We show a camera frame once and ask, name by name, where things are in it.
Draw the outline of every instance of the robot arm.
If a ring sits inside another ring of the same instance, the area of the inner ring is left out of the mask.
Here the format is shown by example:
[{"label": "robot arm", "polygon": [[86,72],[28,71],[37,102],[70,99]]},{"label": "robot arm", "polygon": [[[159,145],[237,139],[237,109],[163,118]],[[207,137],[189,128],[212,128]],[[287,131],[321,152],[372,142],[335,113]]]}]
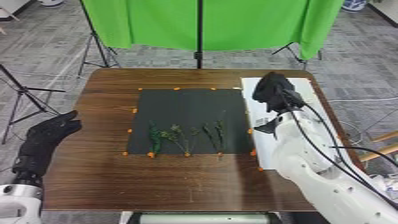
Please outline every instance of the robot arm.
[{"label": "robot arm", "polygon": [[74,117],[76,111],[58,115],[28,129],[12,166],[15,178],[12,184],[0,186],[0,211],[8,210],[12,214],[8,218],[0,218],[0,224],[40,224],[42,176],[58,143],[81,129]]},{"label": "robot arm", "polygon": [[[253,91],[253,100],[268,103],[268,109],[278,113],[271,123],[255,128],[255,130],[273,133],[276,139],[276,147],[271,155],[271,161],[280,176],[289,179],[303,193],[303,197],[312,204],[317,212],[331,224],[392,224],[398,223],[398,212],[390,204],[379,196],[353,180],[346,173],[337,169],[335,165],[314,150],[312,145],[303,138],[301,131],[323,155],[337,161],[335,150],[330,149],[323,140],[314,122],[299,110],[299,97],[289,98],[291,94],[280,96],[280,89],[292,92],[291,85],[282,75],[269,74],[257,84]],[[285,109],[284,99],[294,105],[292,111]],[[371,179],[356,167],[347,163],[355,174],[372,185]]]}]

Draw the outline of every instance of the black cable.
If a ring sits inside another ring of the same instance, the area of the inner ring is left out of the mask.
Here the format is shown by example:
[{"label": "black cable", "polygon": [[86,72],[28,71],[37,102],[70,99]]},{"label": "black cable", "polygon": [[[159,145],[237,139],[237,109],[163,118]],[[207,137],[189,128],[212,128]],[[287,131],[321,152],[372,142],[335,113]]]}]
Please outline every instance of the black cable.
[{"label": "black cable", "polygon": [[372,149],[367,149],[363,147],[353,147],[353,146],[337,146],[335,149],[356,149],[356,150],[362,150],[365,152],[371,152],[374,153],[378,156],[381,156],[381,158],[390,162],[390,164],[394,165],[394,167],[398,168],[398,163],[395,161]]},{"label": "black cable", "polygon": [[[330,136],[330,139],[331,139],[331,144],[333,144],[333,147],[337,148],[337,141],[335,141],[335,138],[333,138],[333,134],[331,134],[331,130],[330,130],[330,127],[326,125],[326,122],[324,122],[324,119],[323,117],[319,116],[319,113],[317,111],[314,110],[314,108],[308,106],[308,104],[303,102],[303,106],[308,108],[308,110],[312,111],[317,119],[319,119],[319,122],[323,124],[323,127],[326,129],[326,133],[328,133],[328,136]],[[337,156],[339,156],[339,160],[340,160],[340,163],[344,164],[349,172],[353,173],[353,175],[356,176],[358,180],[362,181],[362,183],[371,187],[369,183],[365,182],[363,178],[360,177],[360,175],[356,174],[355,170],[351,169],[347,163],[346,163],[346,160],[344,160],[344,157],[342,157],[342,154],[340,154],[340,151],[337,150]]]},{"label": "black cable", "polygon": [[301,133],[301,136],[307,140],[307,143],[310,144],[315,152],[321,154],[323,158],[326,159],[326,161],[331,163],[331,165],[337,167],[337,169],[340,170],[340,172],[351,177],[351,179],[363,185],[363,187],[374,192],[374,194],[378,195],[378,197],[383,199],[383,201],[388,203],[388,205],[392,206],[392,208],[398,210],[398,205],[395,203],[392,202],[392,200],[383,196],[383,194],[376,191],[376,189],[371,187],[369,184],[365,184],[360,179],[353,176],[353,174],[342,169],[342,167],[339,166],[339,164],[331,161],[331,159],[328,158],[328,156],[324,155],[324,153],[321,152],[317,146],[314,145],[308,137],[307,137],[307,134],[301,130],[301,125],[299,125],[299,122],[298,122],[298,119],[296,119],[296,116],[294,116],[294,113],[292,113],[292,110],[291,110],[291,107],[289,107],[289,103],[285,101],[285,98],[284,98],[284,95],[280,94],[280,98],[282,98],[282,101],[284,101],[284,105],[287,107],[287,111],[289,111],[289,114],[291,114],[291,117],[292,117],[292,120],[294,120],[294,124],[296,124],[296,127],[298,127],[298,130],[299,130],[299,133]]},{"label": "black cable", "polygon": [[[319,113],[317,113],[317,111],[314,110],[314,108],[308,106],[308,104],[307,104],[305,102],[303,102],[303,106],[310,109],[312,113],[315,114],[315,117],[317,117],[317,119],[319,119],[319,121],[321,121],[321,124],[323,124],[323,126],[324,126],[324,128],[326,128],[328,136],[330,136],[330,138],[331,138],[331,142],[333,142],[333,147],[337,148],[335,138],[333,138],[331,131],[330,131],[328,125],[326,125],[326,123],[324,123],[324,120],[323,120],[323,118],[321,118],[321,116],[319,116]],[[383,196],[383,194],[381,194],[381,193],[378,192],[378,190],[372,188],[371,184],[367,183],[367,181],[363,180],[363,178],[362,178],[360,175],[356,174],[355,170],[351,169],[351,167],[349,167],[349,165],[347,165],[347,163],[346,163],[346,161],[344,161],[344,158],[342,158],[342,155],[340,155],[340,151],[339,151],[339,150],[337,150],[337,156],[339,156],[340,162],[342,162],[342,164],[344,164],[344,166],[346,166],[349,172],[353,173],[353,175],[356,176],[356,178],[358,178],[358,180],[360,180],[360,184],[362,184],[363,187],[367,187],[367,189],[376,193],[376,195],[381,197],[381,199],[385,200],[385,202],[392,205],[392,207],[394,207],[395,210],[398,210],[398,204],[392,202],[392,200]]]},{"label": "black cable", "polygon": [[369,125],[369,127],[353,135],[351,138],[355,138],[372,127],[374,125],[381,122],[381,120],[390,116],[390,114],[398,111],[398,108],[385,114],[385,116],[376,120],[376,122]]},{"label": "black cable", "polygon": [[12,168],[12,166],[10,166],[8,168],[1,169],[1,170],[0,170],[0,173],[5,172],[10,168]]},{"label": "black cable", "polygon": [[1,82],[6,84],[8,88],[17,91],[17,89],[13,88],[13,86],[8,84],[8,82],[3,80],[3,78],[0,78]]}]

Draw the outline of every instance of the black cloth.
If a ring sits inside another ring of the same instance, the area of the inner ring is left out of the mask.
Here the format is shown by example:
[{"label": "black cloth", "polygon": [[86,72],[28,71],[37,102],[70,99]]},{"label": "black cloth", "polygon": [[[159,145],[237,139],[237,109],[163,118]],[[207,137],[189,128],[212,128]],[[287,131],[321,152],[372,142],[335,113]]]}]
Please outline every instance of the black cloth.
[{"label": "black cloth", "polygon": [[[148,122],[159,130],[170,130],[172,124],[180,126],[189,145],[193,139],[189,128],[200,130],[191,154],[214,154],[214,147],[202,132],[202,124],[216,136],[214,122],[221,120],[225,129],[223,153],[248,153],[252,150],[244,102],[241,91],[232,89],[141,90],[134,114],[132,133],[129,135],[127,152],[145,154],[150,148]],[[168,140],[161,140],[159,154],[180,154],[180,149]]]},{"label": "black cloth", "polygon": [[26,132],[26,141],[19,148],[13,173],[45,174],[53,151],[63,138],[81,129],[79,120],[72,120],[76,111],[40,122]]}]

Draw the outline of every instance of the metal stand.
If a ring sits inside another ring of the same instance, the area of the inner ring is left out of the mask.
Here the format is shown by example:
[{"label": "metal stand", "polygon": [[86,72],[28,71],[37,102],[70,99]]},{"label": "metal stand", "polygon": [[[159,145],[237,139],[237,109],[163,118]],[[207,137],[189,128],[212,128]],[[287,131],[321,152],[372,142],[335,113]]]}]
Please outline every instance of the metal stand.
[{"label": "metal stand", "polygon": [[[284,49],[287,49],[287,51],[289,51],[289,53],[291,53],[291,55],[292,55],[292,57],[294,57],[296,62],[301,63],[301,70],[307,70],[307,60],[301,60],[301,59],[298,58],[298,56],[296,56],[296,54],[294,54],[294,52],[292,52],[292,50],[291,50],[291,48],[289,48],[289,45],[291,45],[292,43],[294,43],[294,42],[289,42],[287,45],[285,45],[282,48],[276,49],[276,51],[271,53],[271,55],[275,55]],[[321,61],[321,50],[317,51],[317,60]]]},{"label": "metal stand", "polygon": [[196,0],[196,51],[193,53],[193,58],[196,61],[195,68],[202,69],[202,4],[204,0]]},{"label": "metal stand", "polygon": [[[12,112],[10,112],[10,117],[8,117],[8,122],[6,122],[6,127],[5,127],[5,131],[3,131],[3,139],[1,139],[1,144],[5,144],[5,141],[6,141],[6,136],[8,136],[8,130],[10,130],[10,126],[19,123],[22,120],[26,120],[33,115],[40,114],[40,113],[47,113],[47,112],[53,112],[56,115],[58,115],[58,111],[49,107],[47,105],[47,100],[49,100],[49,97],[51,97],[51,93],[53,92],[65,92],[61,90],[54,90],[54,89],[40,89],[40,88],[29,88],[26,86],[21,85],[21,83],[17,82],[12,74],[8,73],[3,65],[0,64],[0,70],[15,86],[13,90],[15,90],[15,93],[17,93],[17,97],[15,97],[15,102],[13,102],[13,107],[12,107]],[[45,100],[42,101],[35,96],[33,94],[29,93],[29,90],[33,91],[45,91],[49,92],[47,94],[47,97],[45,97]],[[33,103],[33,106],[37,107],[37,111],[28,114],[26,116],[22,116],[19,119],[15,119],[15,109],[17,109],[17,105],[19,105],[19,100],[21,100],[21,96],[26,96],[29,102]]]},{"label": "metal stand", "polygon": [[[88,23],[88,27],[90,27],[90,37],[88,37],[88,40],[86,40],[86,45],[85,45],[85,50],[83,50],[83,59],[81,59],[81,64],[79,64],[79,68],[77,68],[77,77],[76,78],[81,77],[83,65],[93,65],[93,66],[97,66],[100,68],[111,68],[113,66],[120,67],[120,65],[116,63],[116,60],[115,60],[115,55],[116,55],[115,50],[109,47],[104,47],[100,39],[99,39],[99,36],[97,36],[97,33],[95,33],[95,30],[93,30],[90,17],[88,17],[88,13],[86,13],[86,10],[85,10],[85,6],[83,6],[81,0],[79,0],[79,4],[81,4],[83,15],[85,15],[85,19],[86,19],[86,23]],[[88,53],[88,49],[90,49],[92,39],[93,39],[93,42],[95,42],[95,47],[97,47],[97,51],[99,51],[102,65],[85,61],[86,53]]]}]

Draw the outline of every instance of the orange tape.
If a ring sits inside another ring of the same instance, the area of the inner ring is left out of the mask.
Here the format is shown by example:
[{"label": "orange tape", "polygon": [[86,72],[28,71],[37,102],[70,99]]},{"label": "orange tape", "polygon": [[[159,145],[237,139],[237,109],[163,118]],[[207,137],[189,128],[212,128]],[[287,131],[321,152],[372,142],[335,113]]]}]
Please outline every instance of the orange tape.
[{"label": "orange tape", "polygon": [[257,155],[257,152],[255,152],[255,149],[252,149],[250,156],[255,156],[255,155]]},{"label": "orange tape", "polygon": [[154,153],[152,152],[148,152],[145,155],[150,157],[150,159],[154,158]]}]

